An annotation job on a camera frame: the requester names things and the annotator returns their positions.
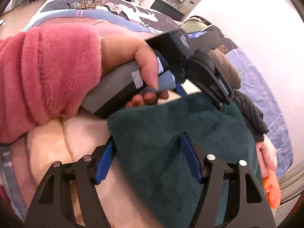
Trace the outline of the left forearm pink sleeve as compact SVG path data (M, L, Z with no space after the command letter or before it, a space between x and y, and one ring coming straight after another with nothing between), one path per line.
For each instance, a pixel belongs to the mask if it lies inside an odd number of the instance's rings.
M101 39L91 25L32 27L1 40L1 143L74 116L101 78Z

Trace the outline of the person left hand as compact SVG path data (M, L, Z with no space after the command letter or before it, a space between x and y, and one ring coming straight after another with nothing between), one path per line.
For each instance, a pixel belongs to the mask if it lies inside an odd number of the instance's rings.
M143 81L148 87L157 90L159 88L157 57L144 40L129 36L101 38L102 77L133 59L139 65Z

